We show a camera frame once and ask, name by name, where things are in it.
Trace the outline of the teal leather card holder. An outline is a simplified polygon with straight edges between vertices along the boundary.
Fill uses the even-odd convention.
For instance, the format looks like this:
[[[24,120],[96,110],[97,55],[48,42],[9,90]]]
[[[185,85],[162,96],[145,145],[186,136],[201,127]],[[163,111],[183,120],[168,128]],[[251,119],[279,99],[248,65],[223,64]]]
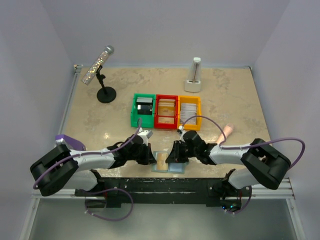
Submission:
[[[152,154],[154,158],[156,159],[157,153],[167,153],[166,151],[154,151]],[[168,164],[168,170],[167,171],[159,171],[156,170],[157,163],[152,165],[152,171],[158,172],[158,173],[173,173],[173,174],[184,174],[186,166],[189,164],[186,163],[167,163]]]

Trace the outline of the gold VIP card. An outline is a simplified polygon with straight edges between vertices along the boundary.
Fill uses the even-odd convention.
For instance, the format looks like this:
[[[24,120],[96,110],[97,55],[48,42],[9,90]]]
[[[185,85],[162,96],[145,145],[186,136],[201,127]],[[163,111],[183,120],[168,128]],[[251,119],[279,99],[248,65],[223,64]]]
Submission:
[[[166,152],[158,152],[156,154],[156,170],[157,171],[167,171],[168,164],[166,163],[168,154]]]
[[[174,124],[175,118],[174,117],[159,117],[158,123],[159,124]]]

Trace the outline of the black VIP card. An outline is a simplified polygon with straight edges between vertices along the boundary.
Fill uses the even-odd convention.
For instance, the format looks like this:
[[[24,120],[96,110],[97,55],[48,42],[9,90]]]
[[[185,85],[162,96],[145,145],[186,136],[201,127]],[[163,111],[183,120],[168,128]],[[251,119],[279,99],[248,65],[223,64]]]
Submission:
[[[138,115],[152,115],[153,105],[152,104],[138,104],[137,114]]]

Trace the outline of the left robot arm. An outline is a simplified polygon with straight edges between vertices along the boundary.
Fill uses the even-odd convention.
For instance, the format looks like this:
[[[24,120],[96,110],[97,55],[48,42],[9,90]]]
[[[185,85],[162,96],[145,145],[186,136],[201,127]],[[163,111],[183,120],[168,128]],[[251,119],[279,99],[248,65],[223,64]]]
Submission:
[[[33,163],[29,170],[34,179],[33,189],[39,190],[43,197],[62,190],[71,180],[78,183],[75,189],[98,196],[103,192],[104,184],[93,170],[120,168],[128,161],[135,161],[139,165],[156,163],[146,136],[134,134],[124,142],[96,151],[74,150],[65,144],[57,145]],[[82,172],[88,173],[84,177],[87,183],[76,180],[76,174]]]

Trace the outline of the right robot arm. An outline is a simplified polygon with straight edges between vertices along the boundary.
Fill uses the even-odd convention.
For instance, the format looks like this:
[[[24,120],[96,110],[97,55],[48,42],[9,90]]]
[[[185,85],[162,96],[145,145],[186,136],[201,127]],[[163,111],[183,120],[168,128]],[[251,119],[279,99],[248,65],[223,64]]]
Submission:
[[[248,145],[223,147],[217,143],[206,143],[194,130],[183,133],[180,140],[174,141],[165,162],[186,163],[190,158],[196,158],[204,165],[245,166],[227,174],[222,189],[228,196],[257,184],[276,190],[291,167],[291,161],[286,156],[261,138],[254,139]]]

